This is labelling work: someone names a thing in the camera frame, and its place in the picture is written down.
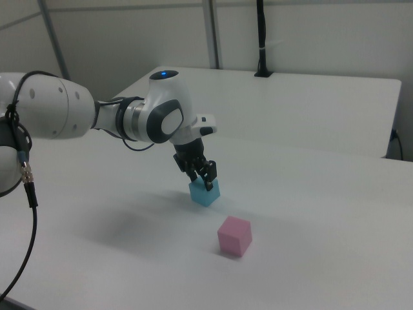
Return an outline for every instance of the table surface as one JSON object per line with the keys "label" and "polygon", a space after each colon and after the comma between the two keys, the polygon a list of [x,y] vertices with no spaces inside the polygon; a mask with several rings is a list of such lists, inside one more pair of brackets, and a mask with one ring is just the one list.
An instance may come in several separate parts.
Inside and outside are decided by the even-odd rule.
{"label": "table surface", "polygon": [[[204,138],[221,189],[207,208],[191,201],[170,143],[132,152],[94,130],[35,139],[37,239],[10,298],[67,310],[410,309],[413,165],[252,138]],[[6,287],[32,213],[22,186],[0,206]],[[252,224],[242,258],[219,252],[228,215]]]}
{"label": "table surface", "polygon": [[121,96],[145,96],[148,77],[182,74],[199,113],[218,135],[380,158],[386,155],[401,82],[395,79],[158,67]]}

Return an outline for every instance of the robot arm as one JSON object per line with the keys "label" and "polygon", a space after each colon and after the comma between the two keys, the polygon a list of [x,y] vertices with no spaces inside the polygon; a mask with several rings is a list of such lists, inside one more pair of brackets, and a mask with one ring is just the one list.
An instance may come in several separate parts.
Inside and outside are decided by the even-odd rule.
{"label": "robot arm", "polygon": [[[21,176],[3,116],[22,77],[18,73],[0,74],[0,196],[17,186]],[[174,144],[174,158],[181,171],[191,181],[198,173],[206,189],[212,189],[216,164],[204,157],[201,137],[216,132],[215,119],[208,114],[194,114],[189,91],[176,71],[152,74],[145,99],[94,101],[85,87],[58,77],[36,75],[24,82],[18,100],[20,124],[33,137],[76,138],[89,129],[103,129],[123,140],[169,140]]]}

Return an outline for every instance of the cable connector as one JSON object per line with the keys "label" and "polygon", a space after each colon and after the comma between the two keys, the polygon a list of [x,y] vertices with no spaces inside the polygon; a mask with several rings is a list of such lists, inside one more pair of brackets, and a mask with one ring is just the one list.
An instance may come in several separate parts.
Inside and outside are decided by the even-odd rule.
{"label": "cable connector", "polygon": [[20,172],[21,172],[21,181],[23,184],[33,182],[33,174],[32,174],[32,168],[30,164],[26,161],[21,163],[20,167]]}
{"label": "cable connector", "polygon": [[26,161],[21,163],[20,167],[21,181],[25,186],[25,191],[27,195],[27,200],[30,208],[37,207],[37,197],[34,188],[34,178],[32,174],[32,168],[30,164]]}

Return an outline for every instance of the black cable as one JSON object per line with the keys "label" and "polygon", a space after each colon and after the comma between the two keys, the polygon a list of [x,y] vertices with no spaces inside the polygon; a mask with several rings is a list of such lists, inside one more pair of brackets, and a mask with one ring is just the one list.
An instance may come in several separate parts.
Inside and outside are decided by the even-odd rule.
{"label": "black cable", "polygon": [[12,283],[7,287],[6,291],[0,296],[0,303],[6,298],[7,294],[12,290],[13,286],[16,284],[18,279],[20,278],[21,274],[23,273],[23,270],[25,270],[26,264],[28,262],[28,259],[30,257],[30,254],[32,254],[32,249],[34,245],[34,240],[36,238],[36,231],[37,231],[37,211],[36,207],[32,207],[33,210],[33,229],[32,229],[32,237],[30,238],[30,243],[27,249],[27,253],[25,256],[25,259],[23,260],[23,263],[21,264],[21,267],[19,271],[17,272],[16,276],[14,277]]}
{"label": "black cable", "polygon": [[398,140],[398,142],[399,142],[399,148],[400,148],[400,159],[401,160],[404,160],[403,159],[403,147],[401,147],[401,141],[400,141],[400,137],[399,137],[399,135],[398,134],[396,134],[396,139]]}
{"label": "black cable", "polygon": [[28,133],[28,131],[25,129],[24,126],[22,126],[22,124],[19,123],[19,114],[16,111],[16,106],[17,103],[19,102],[18,98],[19,98],[19,94],[20,94],[20,90],[23,86],[23,84],[25,83],[25,81],[30,77],[30,76],[34,76],[37,74],[41,74],[44,76],[53,76],[55,78],[57,78],[57,76],[55,76],[54,74],[48,73],[48,72],[44,72],[44,71],[31,71],[29,73],[26,73],[19,81],[19,84],[16,87],[16,90],[14,92],[14,96],[13,96],[13,101],[11,104],[9,104],[7,106],[7,110],[5,113],[5,118],[8,122],[8,125],[10,127],[10,131],[12,133],[13,136],[13,140],[14,143],[16,145],[16,151],[17,151],[17,155],[19,156],[19,161],[20,164],[22,166],[22,180],[23,183],[25,184],[25,191],[27,194],[27,199],[29,202],[29,207],[32,208],[33,210],[33,229],[32,229],[32,237],[30,238],[30,243],[27,249],[27,253],[25,256],[25,259],[23,260],[23,263],[21,264],[21,267],[19,269],[19,271],[17,272],[16,276],[14,277],[12,283],[10,283],[10,285],[7,287],[6,291],[4,291],[4,293],[0,296],[0,302],[2,302],[7,294],[12,290],[13,286],[16,284],[16,282],[18,281],[18,279],[20,278],[21,274],[23,273],[23,271],[25,270],[26,264],[28,262],[28,259],[30,257],[30,254],[32,253],[32,249],[33,249],[33,245],[34,245],[34,240],[36,237],[36,231],[37,231],[37,199],[36,199],[36,195],[35,195],[35,189],[34,189],[34,183],[33,183],[33,176],[31,174],[30,171],[30,166],[28,166],[28,164],[26,163],[26,159],[23,159],[25,156],[23,156],[23,158],[20,157],[20,153],[22,153],[23,149],[21,147],[20,141],[17,138],[17,131],[19,130],[19,128],[25,133],[26,138],[28,139],[27,143],[29,145],[29,149],[32,146],[32,139]]}
{"label": "black cable", "polygon": [[153,143],[153,144],[149,145],[148,147],[144,147],[143,149],[134,149],[133,147],[131,147],[130,145],[128,145],[126,143],[125,139],[122,139],[122,141],[123,141],[123,144],[125,144],[128,149],[134,150],[135,152],[142,152],[143,150],[150,149],[151,147],[153,147],[155,145],[155,143]]}

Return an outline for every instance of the blue cube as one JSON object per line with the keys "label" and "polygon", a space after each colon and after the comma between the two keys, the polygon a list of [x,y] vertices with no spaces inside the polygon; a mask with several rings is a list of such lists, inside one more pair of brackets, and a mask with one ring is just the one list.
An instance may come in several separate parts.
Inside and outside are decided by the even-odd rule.
{"label": "blue cube", "polygon": [[195,181],[189,183],[189,191],[191,193],[192,201],[208,207],[213,203],[221,194],[219,193],[218,180],[212,181],[214,186],[209,192],[205,188],[204,181],[200,176]]}

